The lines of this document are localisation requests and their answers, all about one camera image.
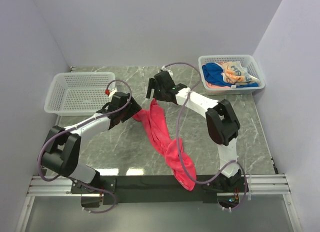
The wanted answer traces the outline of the pink red towel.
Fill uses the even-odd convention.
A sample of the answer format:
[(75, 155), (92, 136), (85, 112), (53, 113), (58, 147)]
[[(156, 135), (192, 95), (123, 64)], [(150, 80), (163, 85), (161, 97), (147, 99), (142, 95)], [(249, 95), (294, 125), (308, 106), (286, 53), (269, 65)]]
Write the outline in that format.
[(192, 191), (196, 183), (187, 174), (196, 178), (196, 167), (184, 152), (182, 139), (171, 139), (164, 109), (157, 100), (153, 99), (149, 108), (141, 109), (133, 115), (133, 119), (142, 123), (150, 144), (164, 158), (180, 185)]

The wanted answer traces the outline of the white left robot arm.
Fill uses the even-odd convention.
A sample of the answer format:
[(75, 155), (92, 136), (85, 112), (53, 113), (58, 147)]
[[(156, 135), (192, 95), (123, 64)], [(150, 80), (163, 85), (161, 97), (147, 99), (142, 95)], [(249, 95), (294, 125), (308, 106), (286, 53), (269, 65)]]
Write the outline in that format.
[(100, 173), (79, 162), (81, 147), (92, 137), (132, 118), (141, 109), (130, 93), (115, 92), (111, 100), (88, 119), (69, 127), (52, 127), (40, 151), (38, 167), (81, 181), (88, 192), (97, 192), (103, 187)]

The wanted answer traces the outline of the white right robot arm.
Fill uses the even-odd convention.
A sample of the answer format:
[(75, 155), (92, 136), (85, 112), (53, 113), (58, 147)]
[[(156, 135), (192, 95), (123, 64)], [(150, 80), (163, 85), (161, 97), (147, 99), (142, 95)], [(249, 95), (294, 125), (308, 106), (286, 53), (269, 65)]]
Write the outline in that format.
[[(244, 191), (248, 182), (243, 167), (238, 162), (236, 149), (240, 122), (232, 105), (226, 99), (209, 99), (191, 90), (184, 84), (175, 84), (168, 71), (160, 71), (148, 81), (147, 98), (152, 98), (149, 109), (140, 115), (143, 127), (151, 145), (161, 154), (172, 169), (178, 183), (186, 190), (195, 186), (210, 186), (217, 183), (221, 191), (232, 191), (243, 183)], [(158, 101), (172, 102), (182, 109), (189, 108), (205, 120), (210, 138), (217, 144), (220, 169), (206, 181), (197, 180), (196, 168), (185, 154), (180, 138), (171, 139), (163, 108)]]

